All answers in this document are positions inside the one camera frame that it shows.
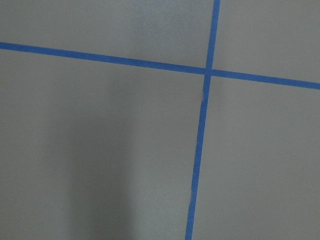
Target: horizontal blue line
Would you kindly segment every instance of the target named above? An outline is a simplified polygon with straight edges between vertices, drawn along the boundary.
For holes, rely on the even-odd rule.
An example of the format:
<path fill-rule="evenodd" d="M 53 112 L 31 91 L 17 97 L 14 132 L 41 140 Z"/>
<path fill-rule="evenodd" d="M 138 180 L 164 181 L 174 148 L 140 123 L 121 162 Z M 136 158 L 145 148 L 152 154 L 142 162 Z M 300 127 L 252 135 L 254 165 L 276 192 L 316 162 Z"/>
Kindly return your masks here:
<path fill-rule="evenodd" d="M 190 74 L 205 74 L 205 68 L 195 67 L 195 66 L 184 66 L 170 63 L 162 63 L 156 61 L 146 61 L 138 60 L 132 58 L 118 57 L 118 56 L 108 56 L 101 54 L 93 54 L 79 51 L 69 51 L 48 47 L 39 47 L 39 46 L 30 46 L 30 45 L 21 45 L 7 42 L 0 42 L 0 49 L 12 50 L 19 52 L 27 52 L 34 54 L 44 54 L 51 56 L 59 56 L 73 59 L 83 59 L 97 62 L 113 63 L 113 64 L 122 64 L 136 67 L 145 67 L 151 69 L 162 69 L 175 72 L 183 72 Z"/>
<path fill-rule="evenodd" d="M 268 83 L 268 84 L 279 84 L 279 85 L 320 90 L 320 83 L 317 83 L 317 82 L 300 81 L 300 80 L 293 80 L 293 79 L 280 78 L 280 77 L 274 77 L 274 76 L 263 76 L 263 75 L 249 74 L 249 73 L 215 70 L 215 69 L 212 70 L 211 75 L 215 77 L 240 79 L 240 80 L 248 80 L 248 81 Z"/>

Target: gray panel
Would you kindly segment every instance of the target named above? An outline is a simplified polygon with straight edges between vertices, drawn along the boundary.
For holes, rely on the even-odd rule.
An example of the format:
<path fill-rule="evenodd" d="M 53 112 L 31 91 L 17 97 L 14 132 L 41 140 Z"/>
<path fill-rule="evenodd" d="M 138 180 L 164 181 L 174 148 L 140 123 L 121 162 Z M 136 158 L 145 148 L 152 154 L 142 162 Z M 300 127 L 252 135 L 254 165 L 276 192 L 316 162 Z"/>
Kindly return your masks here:
<path fill-rule="evenodd" d="M 214 68 L 320 83 L 319 0 L 221 1 Z"/>
<path fill-rule="evenodd" d="M 212 0 L 2 0 L 1 42 L 204 67 Z"/>
<path fill-rule="evenodd" d="M 213 78 L 194 240 L 320 236 L 320 91 Z"/>
<path fill-rule="evenodd" d="M 203 77 L 0 53 L 0 239 L 185 236 Z"/>

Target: blue line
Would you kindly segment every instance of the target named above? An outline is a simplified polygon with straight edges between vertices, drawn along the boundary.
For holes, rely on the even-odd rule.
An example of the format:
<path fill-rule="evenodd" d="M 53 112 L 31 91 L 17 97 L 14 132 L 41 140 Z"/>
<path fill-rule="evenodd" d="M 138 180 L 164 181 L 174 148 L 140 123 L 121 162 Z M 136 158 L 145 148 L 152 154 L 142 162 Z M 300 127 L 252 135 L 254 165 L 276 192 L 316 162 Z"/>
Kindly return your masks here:
<path fill-rule="evenodd" d="M 188 209 L 188 218 L 187 218 L 186 230 L 185 230 L 185 240 L 192 240 L 193 229 L 194 229 L 200 165 L 201 165 L 202 149 L 203 149 L 203 142 L 204 142 L 205 127 L 206 127 L 209 91 L 210 91 L 210 82 L 211 82 L 212 67 L 214 63 L 214 54 L 215 54 L 215 46 L 216 46 L 216 38 L 217 38 L 217 30 L 218 30 L 219 9 L 220 9 L 220 0 L 214 0 L 212 19 L 211 19 L 211 28 L 210 28 L 210 37 L 209 37 L 206 64 L 205 64 L 205 74 L 204 74 L 204 81 L 203 81 L 203 99 L 201 102 L 198 133 L 196 138 L 194 165 L 193 165 L 192 182 L 191 182 L 191 200 L 190 200 L 189 209 Z"/>
<path fill-rule="evenodd" d="M 287 78 L 262 76 L 262 75 L 233 72 L 233 71 L 223 71 L 223 70 L 212 70 L 211 75 L 216 77 L 223 77 L 223 78 L 249 80 L 249 81 L 268 83 L 268 84 L 279 84 L 279 85 L 320 90 L 320 83 L 310 82 L 310 81 L 300 81 L 300 80 L 293 80 L 293 79 L 287 79 Z"/>
<path fill-rule="evenodd" d="M 34 54 L 44 54 L 51 56 L 59 56 L 73 59 L 83 59 L 97 62 L 113 63 L 113 64 L 122 64 L 136 67 L 145 67 L 151 69 L 162 69 L 175 72 L 183 72 L 190 74 L 205 74 L 205 69 L 202 67 L 195 66 L 184 66 L 170 63 L 162 63 L 156 61 L 146 61 L 138 60 L 132 58 L 118 57 L 118 56 L 108 56 L 101 54 L 92 54 L 79 51 L 69 51 L 55 48 L 39 47 L 39 46 L 30 46 L 30 45 L 21 45 L 7 42 L 0 42 L 0 49 L 12 50 L 26 53 Z"/>

